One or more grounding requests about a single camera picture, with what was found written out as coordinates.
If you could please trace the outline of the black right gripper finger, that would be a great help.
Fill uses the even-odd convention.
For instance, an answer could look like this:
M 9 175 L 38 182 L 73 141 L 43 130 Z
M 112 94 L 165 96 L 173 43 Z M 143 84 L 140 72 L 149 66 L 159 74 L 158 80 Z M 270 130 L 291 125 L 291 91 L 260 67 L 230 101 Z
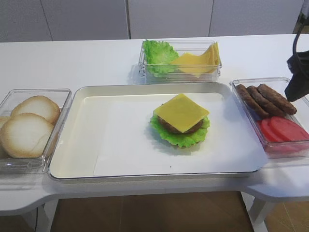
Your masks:
M 289 102 L 294 102 L 308 95 L 309 77 L 299 73 L 293 74 L 292 79 L 284 92 Z

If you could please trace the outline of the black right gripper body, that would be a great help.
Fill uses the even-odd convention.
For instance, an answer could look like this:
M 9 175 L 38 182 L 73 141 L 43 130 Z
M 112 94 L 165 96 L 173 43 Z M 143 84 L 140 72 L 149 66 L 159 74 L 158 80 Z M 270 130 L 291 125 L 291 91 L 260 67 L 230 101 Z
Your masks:
M 309 76 L 309 52 L 297 52 L 287 60 L 287 65 L 292 74 Z

